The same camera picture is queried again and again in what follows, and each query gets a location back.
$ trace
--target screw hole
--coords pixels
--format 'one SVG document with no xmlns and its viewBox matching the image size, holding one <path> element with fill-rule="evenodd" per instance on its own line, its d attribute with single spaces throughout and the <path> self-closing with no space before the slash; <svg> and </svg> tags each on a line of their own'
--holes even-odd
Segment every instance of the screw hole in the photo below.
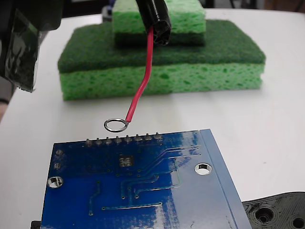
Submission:
<svg viewBox="0 0 305 229">
<path fill-rule="evenodd" d="M 295 228 L 303 228 L 304 227 L 304 225 L 305 225 L 305 222 L 304 222 L 304 220 L 303 219 L 301 219 L 301 218 L 296 218 L 294 221 L 293 221 L 293 226 L 295 227 Z"/>
<path fill-rule="evenodd" d="M 50 188 L 59 188 L 63 185 L 63 179 L 61 177 L 50 177 L 47 181 L 47 185 Z"/>
<path fill-rule="evenodd" d="M 200 163 L 195 166 L 195 172 L 199 175 L 209 175 L 212 172 L 212 166 L 206 163 Z"/>
<path fill-rule="evenodd" d="M 271 221 L 273 216 L 273 212 L 268 208 L 261 208 L 255 213 L 255 217 L 263 224 Z"/>
</svg>

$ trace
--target stacked sponges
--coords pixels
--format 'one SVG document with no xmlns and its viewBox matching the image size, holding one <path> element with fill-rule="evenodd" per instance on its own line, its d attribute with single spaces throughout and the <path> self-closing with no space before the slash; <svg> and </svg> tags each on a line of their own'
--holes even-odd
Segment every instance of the stacked sponges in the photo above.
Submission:
<svg viewBox="0 0 305 229">
<path fill-rule="evenodd" d="M 64 100 L 135 94 L 145 72 L 147 37 L 133 1 L 117 0 L 112 23 L 74 31 L 58 63 Z M 172 45 L 155 47 L 145 94 L 260 87 L 265 55 L 250 37 L 229 21 L 205 22 L 198 0 L 166 3 Z M 201 42 L 192 43 L 193 37 Z"/>
</svg>

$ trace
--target white surface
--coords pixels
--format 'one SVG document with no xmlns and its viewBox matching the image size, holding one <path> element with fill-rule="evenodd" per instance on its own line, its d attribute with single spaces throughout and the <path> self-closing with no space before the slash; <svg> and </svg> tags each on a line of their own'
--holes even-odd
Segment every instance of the white surface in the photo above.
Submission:
<svg viewBox="0 0 305 229">
<path fill-rule="evenodd" d="M 145 96 L 120 136 L 210 128 L 243 201 L 305 191 L 305 15 L 207 10 L 207 17 L 235 22 L 265 52 L 261 90 Z M 61 99 L 57 60 L 64 45 L 74 28 L 100 18 L 65 19 L 48 34 L 37 90 L 18 90 L 0 124 L 1 229 L 40 220 L 53 143 L 114 137 L 103 122 L 128 111 L 130 97 Z"/>
</svg>

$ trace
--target wire insulation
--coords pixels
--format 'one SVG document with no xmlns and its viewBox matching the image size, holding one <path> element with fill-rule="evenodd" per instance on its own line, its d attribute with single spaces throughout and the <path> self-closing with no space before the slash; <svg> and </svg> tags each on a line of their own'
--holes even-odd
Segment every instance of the wire insulation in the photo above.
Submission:
<svg viewBox="0 0 305 229">
<path fill-rule="evenodd" d="M 132 104 L 130 105 L 129 111 L 126 116 L 126 121 L 129 123 L 132 121 L 132 117 L 133 117 L 135 108 L 137 107 L 138 101 L 139 101 L 146 85 L 149 82 L 149 78 L 151 77 L 152 63 L 153 63 L 153 53 L 152 52 L 153 52 L 153 27 L 151 27 L 149 29 L 148 38 L 147 38 L 147 60 L 146 60 L 145 76 L 142 80 L 142 83 L 141 83 L 137 93 L 135 94 L 135 96 L 132 100 Z"/>
</svg>

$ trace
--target black plastic part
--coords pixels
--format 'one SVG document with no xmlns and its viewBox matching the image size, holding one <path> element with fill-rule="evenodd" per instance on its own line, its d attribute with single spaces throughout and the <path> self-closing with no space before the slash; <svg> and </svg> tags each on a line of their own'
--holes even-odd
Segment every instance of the black plastic part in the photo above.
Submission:
<svg viewBox="0 0 305 229">
<path fill-rule="evenodd" d="M 41 221 L 32 221 L 30 224 L 30 229 L 40 229 Z"/>
<path fill-rule="evenodd" d="M 253 229 L 305 229 L 305 192 L 243 202 Z"/>
<path fill-rule="evenodd" d="M 154 42 L 167 45 L 172 24 L 164 0 L 136 0 L 146 31 L 153 26 Z"/>
</svg>

